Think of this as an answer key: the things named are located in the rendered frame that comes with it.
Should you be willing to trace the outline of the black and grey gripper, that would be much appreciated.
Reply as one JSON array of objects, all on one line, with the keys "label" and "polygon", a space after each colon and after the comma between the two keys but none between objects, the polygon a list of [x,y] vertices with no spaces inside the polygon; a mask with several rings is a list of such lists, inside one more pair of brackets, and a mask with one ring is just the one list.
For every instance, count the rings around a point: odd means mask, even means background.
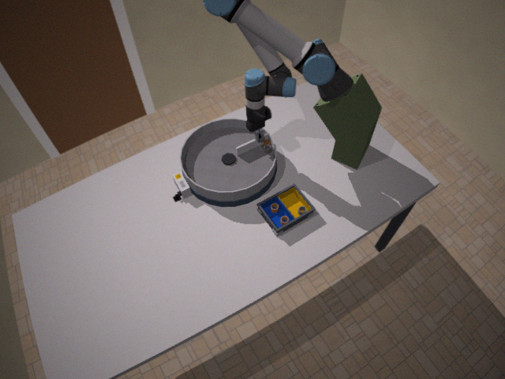
[{"label": "black and grey gripper", "polygon": [[263,138],[264,130],[262,128],[265,127],[265,121],[271,118],[271,110],[264,106],[264,98],[258,102],[251,102],[245,97],[245,102],[247,116],[246,128],[250,132],[255,132],[255,140],[259,143],[259,137]]}]

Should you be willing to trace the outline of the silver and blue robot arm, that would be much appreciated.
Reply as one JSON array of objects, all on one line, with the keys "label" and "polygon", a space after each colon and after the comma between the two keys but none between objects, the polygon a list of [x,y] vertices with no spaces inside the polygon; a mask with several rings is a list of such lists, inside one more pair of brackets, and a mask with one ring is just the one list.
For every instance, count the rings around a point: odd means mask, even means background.
[{"label": "silver and blue robot arm", "polygon": [[352,78],[340,69],[321,39],[305,42],[250,0],[204,0],[204,6],[209,13],[237,24],[270,74],[265,76],[259,69],[246,72],[247,100],[258,102],[264,96],[295,96],[296,79],[278,52],[292,62],[307,82],[317,85],[323,101],[341,96],[353,85]]}]

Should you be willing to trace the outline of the blue and yellow divided bin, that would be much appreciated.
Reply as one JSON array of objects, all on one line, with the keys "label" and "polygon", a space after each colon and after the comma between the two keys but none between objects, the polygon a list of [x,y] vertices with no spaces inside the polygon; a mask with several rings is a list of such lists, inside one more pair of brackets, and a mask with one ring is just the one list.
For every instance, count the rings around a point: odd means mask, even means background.
[{"label": "blue and yellow divided bin", "polygon": [[[279,206],[279,210],[276,213],[271,212],[271,205],[273,203]],[[301,221],[313,216],[314,210],[316,210],[295,184],[288,186],[256,205],[258,206],[258,213],[266,220],[276,237]],[[306,207],[306,212],[302,215],[298,214],[300,206]],[[289,222],[281,225],[280,220],[282,216],[287,216]]]}]

